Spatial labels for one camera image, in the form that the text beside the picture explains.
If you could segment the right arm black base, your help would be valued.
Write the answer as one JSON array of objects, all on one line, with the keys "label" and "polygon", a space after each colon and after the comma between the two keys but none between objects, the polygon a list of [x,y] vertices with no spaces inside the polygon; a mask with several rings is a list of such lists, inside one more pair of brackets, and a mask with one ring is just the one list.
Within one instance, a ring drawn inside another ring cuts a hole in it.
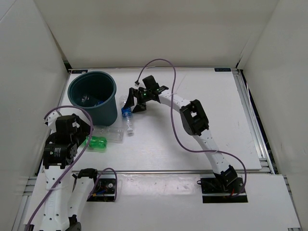
[{"label": "right arm black base", "polygon": [[201,186],[204,204],[248,203],[242,177],[227,188],[216,178],[200,178],[196,183]]}]

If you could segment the green plastic soda bottle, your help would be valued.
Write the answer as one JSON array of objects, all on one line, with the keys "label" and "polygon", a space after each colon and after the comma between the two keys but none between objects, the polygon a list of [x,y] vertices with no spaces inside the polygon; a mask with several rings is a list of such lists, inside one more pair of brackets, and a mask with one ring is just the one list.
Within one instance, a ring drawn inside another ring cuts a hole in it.
[{"label": "green plastic soda bottle", "polygon": [[90,140],[87,148],[90,150],[105,150],[107,147],[107,140],[105,137],[96,137],[92,136],[91,139],[87,137],[84,142],[82,143],[83,146],[87,144],[87,142]]}]

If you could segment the clear crushed plastic bottle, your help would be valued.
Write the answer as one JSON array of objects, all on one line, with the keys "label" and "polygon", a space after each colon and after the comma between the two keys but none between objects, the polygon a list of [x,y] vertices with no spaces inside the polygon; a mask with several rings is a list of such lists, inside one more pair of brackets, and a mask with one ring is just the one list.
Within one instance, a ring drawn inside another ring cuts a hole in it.
[{"label": "clear crushed plastic bottle", "polygon": [[107,142],[122,143],[124,132],[120,127],[96,126],[93,130],[93,136],[104,137]]}]

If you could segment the dark teal plastic bin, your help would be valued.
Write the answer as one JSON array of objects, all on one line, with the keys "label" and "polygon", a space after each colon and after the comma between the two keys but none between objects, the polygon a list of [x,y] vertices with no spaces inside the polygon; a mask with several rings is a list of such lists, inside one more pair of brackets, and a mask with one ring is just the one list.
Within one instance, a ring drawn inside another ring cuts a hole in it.
[{"label": "dark teal plastic bin", "polygon": [[[78,76],[68,87],[72,105],[86,110],[95,126],[110,126],[117,119],[116,82],[106,72],[91,71]],[[95,106],[96,101],[104,103]]]}]

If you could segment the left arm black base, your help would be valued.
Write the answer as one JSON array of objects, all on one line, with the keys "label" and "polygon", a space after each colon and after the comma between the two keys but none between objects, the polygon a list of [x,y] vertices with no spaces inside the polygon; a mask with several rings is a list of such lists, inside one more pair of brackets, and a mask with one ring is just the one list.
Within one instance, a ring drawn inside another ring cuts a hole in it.
[{"label": "left arm black base", "polygon": [[117,179],[115,175],[102,175],[87,202],[115,202],[117,193]]}]

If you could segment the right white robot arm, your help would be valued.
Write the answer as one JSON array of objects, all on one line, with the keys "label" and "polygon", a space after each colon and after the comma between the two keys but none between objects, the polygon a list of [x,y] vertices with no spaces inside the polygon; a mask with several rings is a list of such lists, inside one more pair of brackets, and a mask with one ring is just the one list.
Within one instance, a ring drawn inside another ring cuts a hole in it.
[{"label": "right white robot arm", "polygon": [[185,132],[192,136],[205,153],[216,180],[216,187],[221,192],[234,189],[238,175],[234,167],[226,160],[225,152],[218,149],[210,129],[209,120],[199,100],[189,101],[177,96],[166,86],[159,86],[153,76],[143,79],[144,87],[130,88],[124,109],[133,107],[133,113],[146,111],[146,103],[155,101],[170,107],[180,114]]}]

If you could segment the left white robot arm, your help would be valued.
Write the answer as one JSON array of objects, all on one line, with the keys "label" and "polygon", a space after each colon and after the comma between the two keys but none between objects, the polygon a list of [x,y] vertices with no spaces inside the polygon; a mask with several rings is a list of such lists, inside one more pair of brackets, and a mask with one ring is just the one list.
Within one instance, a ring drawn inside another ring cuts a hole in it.
[{"label": "left white robot arm", "polygon": [[41,231],[80,231],[80,215],[89,193],[97,192],[101,181],[94,168],[72,173],[78,147],[90,133],[90,126],[72,115],[51,115],[52,133],[45,142],[43,166],[48,198],[44,202]]}]

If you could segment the tall blue-label water bottle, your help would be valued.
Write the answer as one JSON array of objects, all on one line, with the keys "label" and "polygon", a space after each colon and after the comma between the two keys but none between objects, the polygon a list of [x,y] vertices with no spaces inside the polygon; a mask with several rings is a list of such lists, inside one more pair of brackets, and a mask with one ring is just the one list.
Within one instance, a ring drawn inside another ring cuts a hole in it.
[{"label": "tall blue-label water bottle", "polygon": [[126,134],[128,136],[132,136],[134,134],[134,130],[133,130],[133,117],[132,117],[132,111],[131,111],[131,108],[128,107],[128,108],[124,108],[125,104],[126,104],[126,101],[127,101],[127,96],[126,95],[123,95],[120,97],[120,107],[121,107],[121,115],[122,115],[122,118],[123,118],[123,123],[124,123],[124,127],[125,127],[125,130],[126,130]]}]

